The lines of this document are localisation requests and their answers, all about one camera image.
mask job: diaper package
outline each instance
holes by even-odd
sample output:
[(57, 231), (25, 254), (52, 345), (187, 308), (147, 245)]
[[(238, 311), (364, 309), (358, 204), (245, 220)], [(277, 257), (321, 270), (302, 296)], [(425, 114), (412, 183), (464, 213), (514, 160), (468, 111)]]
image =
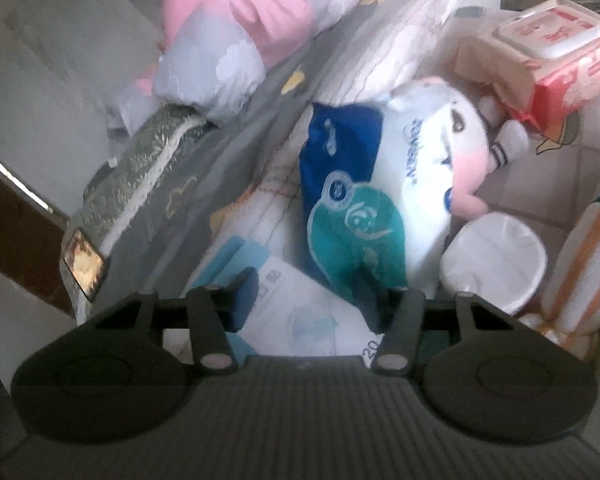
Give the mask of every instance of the diaper package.
[(366, 104), (314, 105), (300, 154), (310, 253), (352, 301), (360, 267), (432, 298), (449, 231), (449, 87), (411, 82)]
[[(246, 267), (258, 271), (258, 297), (237, 333), (227, 333), (237, 361), (248, 356), (359, 355), (366, 366), (382, 341), (358, 309), (314, 282), (260, 244), (237, 236), (216, 246), (192, 286), (228, 286)], [(427, 348), (435, 345), (428, 340)], [(164, 331), (163, 346), (192, 364), (189, 330)]]

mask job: brown door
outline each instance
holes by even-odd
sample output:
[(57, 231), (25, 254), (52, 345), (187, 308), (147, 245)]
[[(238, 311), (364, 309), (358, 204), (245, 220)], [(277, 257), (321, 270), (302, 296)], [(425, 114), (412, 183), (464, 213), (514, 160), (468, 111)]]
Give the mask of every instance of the brown door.
[(0, 272), (72, 314), (59, 271), (62, 219), (43, 214), (7, 182), (0, 176)]

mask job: white round container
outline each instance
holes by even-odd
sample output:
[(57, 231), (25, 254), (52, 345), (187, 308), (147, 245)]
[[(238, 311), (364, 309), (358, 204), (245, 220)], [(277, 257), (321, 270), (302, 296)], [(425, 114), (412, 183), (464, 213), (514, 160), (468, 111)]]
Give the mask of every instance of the white round container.
[(458, 233), (442, 256), (440, 279), (449, 294), (472, 292), (513, 315), (531, 299), (545, 270), (546, 251), (531, 228), (493, 212)]

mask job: pink plush toy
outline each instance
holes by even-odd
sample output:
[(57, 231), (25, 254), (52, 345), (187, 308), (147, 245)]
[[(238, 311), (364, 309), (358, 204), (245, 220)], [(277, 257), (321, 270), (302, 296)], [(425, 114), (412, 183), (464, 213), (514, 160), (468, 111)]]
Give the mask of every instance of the pink plush toy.
[(489, 147), (485, 122), (464, 94), (450, 89), (452, 107), (451, 156), (454, 168), (451, 212), (473, 220), (488, 212), (486, 202), (474, 193), (492, 171), (520, 158), (529, 147), (525, 127), (510, 120)]

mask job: wet wipes package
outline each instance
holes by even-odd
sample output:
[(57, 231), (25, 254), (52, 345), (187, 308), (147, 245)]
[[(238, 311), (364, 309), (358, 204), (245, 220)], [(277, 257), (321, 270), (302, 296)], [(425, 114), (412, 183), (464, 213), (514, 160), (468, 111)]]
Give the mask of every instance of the wet wipes package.
[(342, 298), (353, 301), (360, 267), (434, 297), (451, 218), (450, 118), (443, 82), (411, 82), (366, 104), (314, 104), (300, 154), (307, 239)]

